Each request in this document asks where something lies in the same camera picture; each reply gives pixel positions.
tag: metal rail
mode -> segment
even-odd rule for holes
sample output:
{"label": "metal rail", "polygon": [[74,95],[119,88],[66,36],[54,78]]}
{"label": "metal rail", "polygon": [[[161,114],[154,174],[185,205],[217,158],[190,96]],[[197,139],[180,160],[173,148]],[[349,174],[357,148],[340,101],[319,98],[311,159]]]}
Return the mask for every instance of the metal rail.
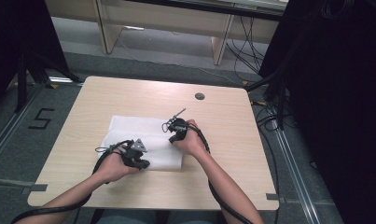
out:
{"label": "metal rail", "polygon": [[[274,115],[275,113],[268,109],[269,115]],[[278,127],[277,121],[272,121],[272,126],[274,129]],[[318,213],[316,211],[315,205],[313,200],[310,196],[310,193],[307,190],[307,187],[303,181],[303,178],[300,174],[299,167],[295,161],[295,157],[293,156],[292,150],[287,142],[285,132],[280,129],[275,130],[278,143],[280,144],[281,150],[283,152],[286,166],[291,174],[293,184],[295,185],[296,192],[298,193],[301,206],[303,208],[304,214],[307,218],[309,224],[319,224],[321,223]]]}
{"label": "metal rail", "polygon": [[28,102],[25,106],[17,113],[15,113],[12,118],[9,120],[5,128],[0,132],[0,154],[4,147],[7,145],[10,137],[14,132],[19,128],[21,121],[27,114],[28,108],[31,103],[34,101],[35,97],[43,90],[44,84],[35,84],[34,88],[28,95]]}

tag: white paper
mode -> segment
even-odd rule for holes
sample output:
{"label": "white paper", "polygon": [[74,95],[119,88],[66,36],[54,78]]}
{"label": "white paper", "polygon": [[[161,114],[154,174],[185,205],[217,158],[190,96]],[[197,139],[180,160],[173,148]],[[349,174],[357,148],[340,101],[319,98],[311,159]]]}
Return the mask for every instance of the white paper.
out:
{"label": "white paper", "polygon": [[165,119],[113,116],[108,134],[101,147],[109,147],[125,140],[135,141],[141,138],[147,150],[141,159],[150,162],[147,170],[181,169],[183,153],[168,140],[174,134],[165,133],[161,128],[161,125],[167,121]]}

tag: handheld controller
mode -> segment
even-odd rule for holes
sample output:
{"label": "handheld controller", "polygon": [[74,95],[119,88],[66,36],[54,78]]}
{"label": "handheld controller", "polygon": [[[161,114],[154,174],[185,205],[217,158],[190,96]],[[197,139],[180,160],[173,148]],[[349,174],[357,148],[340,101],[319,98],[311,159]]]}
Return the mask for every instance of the handheld controller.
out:
{"label": "handheld controller", "polygon": [[170,139],[168,139],[171,143],[173,143],[174,141],[184,140],[185,136],[187,135],[188,123],[184,119],[178,118],[178,116],[185,110],[186,109],[184,108],[163,124],[163,126],[165,125],[167,127],[166,130],[164,130],[163,127],[163,131],[165,133],[167,132],[167,130],[170,131],[170,133],[175,132],[175,135],[171,136]]}
{"label": "handheld controller", "polygon": [[144,155],[144,152],[147,152],[144,143],[140,138],[138,138],[135,142],[133,140],[126,140],[123,142],[116,143],[115,145],[109,146],[107,149],[104,150],[104,154],[100,157],[97,161],[97,164],[94,167],[94,171],[96,172],[97,169],[100,167],[103,160],[112,153],[117,153],[114,149],[120,150],[118,153],[123,160],[123,163],[126,166],[136,167],[138,169],[146,169],[147,166],[150,165],[149,161],[141,160],[141,157]]}

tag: wooden table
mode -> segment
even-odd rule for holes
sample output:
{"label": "wooden table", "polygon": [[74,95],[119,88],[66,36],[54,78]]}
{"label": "wooden table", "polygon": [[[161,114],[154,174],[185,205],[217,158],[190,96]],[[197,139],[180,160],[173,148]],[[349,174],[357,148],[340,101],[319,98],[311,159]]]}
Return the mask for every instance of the wooden table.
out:
{"label": "wooden table", "polygon": [[[197,100],[196,93],[205,99]],[[91,175],[113,115],[169,119],[182,108],[195,119],[212,156],[259,210],[275,210],[277,201],[268,163],[247,93],[243,89],[89,77],[63,125],[36,181],[47,184],[32,192],[28,203],[42,205]],[[142,171],[95,190],[89,207],[218,210],[201,166],[184,156],[180,171]]]}

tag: person's right hand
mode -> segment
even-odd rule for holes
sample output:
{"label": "person's right hand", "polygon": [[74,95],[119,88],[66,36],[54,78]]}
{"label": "person's right hand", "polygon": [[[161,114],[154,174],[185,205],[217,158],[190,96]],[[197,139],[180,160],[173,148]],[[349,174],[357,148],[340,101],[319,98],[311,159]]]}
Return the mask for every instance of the person's right hand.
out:
{"label": "person's right hand", "polygon": [[[187,120],[187,123],[199,128],[194,119]],[[174,141],[173,145],[181,148],[185,154],[193,157],[197,157],[200,153],[205,152],[205,146],[201,138],[194,130],[191,129],[188,129],[184,140]]]}
{"label": "person's right hand", "polygon": [[120,150],[114,149],[114,153],[105,158],[95,174],[99,174],[104,179],[104,183],[109,183],[138,172],[138,168],[126,166],[121,159]]}

